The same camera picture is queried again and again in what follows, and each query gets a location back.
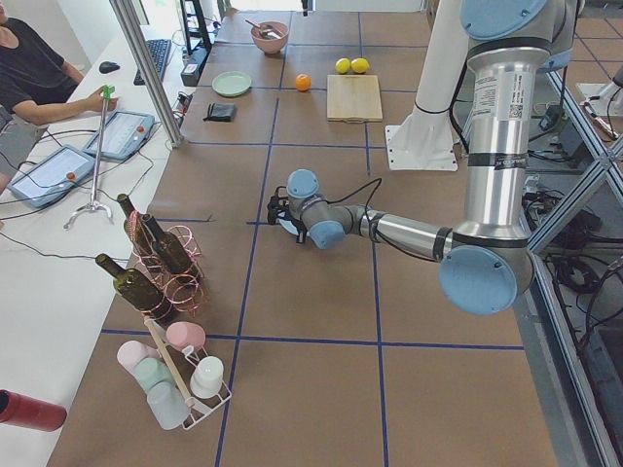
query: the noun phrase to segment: white desk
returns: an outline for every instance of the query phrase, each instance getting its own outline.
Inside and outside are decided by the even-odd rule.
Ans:
[[[148,39],[159,37],[150,28],[144,29],[144,34]],[[184,88],[179,76],[182,70],[180,49],[175,48],[171,56],[163,84],[172,104],[180,90],[186,93],[193,90]],[[97,68],[103,60],[116,61],[121,69],[101,75]],[[136,65],[128,43],[120,35],[109,44],[72,98],[85,97],[103,84],[114,85],[116,91],[113,95],[120,97],[119,108],[150,113],[158,121],[146,87],[132,83],[135,72]],[[54,124],[50,132],[97,129],[98,125],[98,115],[90,113]],[[85,133],[58,137],[62,144],[78,148],[88,139],[89,135]],[[56,148],[52,138],[46,138],[33,149],[30,159],[39,161]],[[154,166],[131,194],[137,208],[144,210],[152,199],[169,150],[162,128],[141,150]],[[99,187],[112,198],[127,193],[150,164],[136,155],[102,174]],[[101,170],[114,165],[102,162]],[[114,258],[128,258],[131,246],[123,231],[123,212],[116,202],[104,195],[100,195],[99,200],[113,209],[114,224],[109,223],[103,211],[98,211],[80,215],[71,230],[63,229],[72,212],[87,204],[90,196],[90,189],[75,189],[41,213],[5,221],[1,232],[44,253],[92,257],[105,252]],[[13,195],[6,191],[0,202],[13,199]],[[1,204],[0,218],[29,211],[31,209],[23,202]],[[0,312],[3,318],[0,326],[0,386],[69,409],[114,297],[112,278],[94,260],[44,258],[1,236],[0,255]],[[45,465],[59,434],[60,430],[46,433],[0,424],[0,465]]]

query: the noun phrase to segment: red can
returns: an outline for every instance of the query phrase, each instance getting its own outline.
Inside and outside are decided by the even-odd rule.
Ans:
[[[64,407],[0,389],[0,423],[55,431],[67,418]]]

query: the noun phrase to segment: dark glass bottle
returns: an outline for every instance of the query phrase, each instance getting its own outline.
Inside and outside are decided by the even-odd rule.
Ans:
[[[152,250],[151,245],[151,236],[145,231],[143,223],[141,222],[142,214],[136,211],[132,201],[129,200],[129,196],[126,194],[117,195],[117,202],[126,215],[126,220],[124,221],[124,231],[126,231],[129,240],[132,242],[132,245],[134,245],[134,252],[140,256],[143,265],[145,265],[145,268],[147,268],[152,277],[156,277],[161,273],[162,267],[158,261],[158,258],[155,258],[154,256],[154,251]],[[129,218],[134,212],[136,212],[136,222],[132,226]]]
[[[164,231],[151,214],[143,214],[142,220],[143,225],[154,238],[152,249],[163,260],[165,268],[174,275],[187,275],[178,277],[181,283],[193,280],[188,276],[194,277],[198,282],[201,281],[202,275],[197,265],[191,260],[179,238],[174,233]]]
[[[165,294],[140,270],[124,269],[104,253],[97,255],[95,262],[115,278],[115,290],[144,316],[167,324],[179,313]]]

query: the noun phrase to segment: black shirt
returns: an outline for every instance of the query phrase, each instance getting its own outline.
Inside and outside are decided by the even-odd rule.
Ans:
[[[78,86],[62,72],[62,56],[25,22],[2,24],[18,37],[15,49],[0,46],[0,104],[12,110],[24,100],[37,104],[66,102]]]

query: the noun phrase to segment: cutting board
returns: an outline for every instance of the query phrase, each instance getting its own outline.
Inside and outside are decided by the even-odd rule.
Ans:
[[[383,120],[377,75],[328,75],[327,120],[380,122]]]

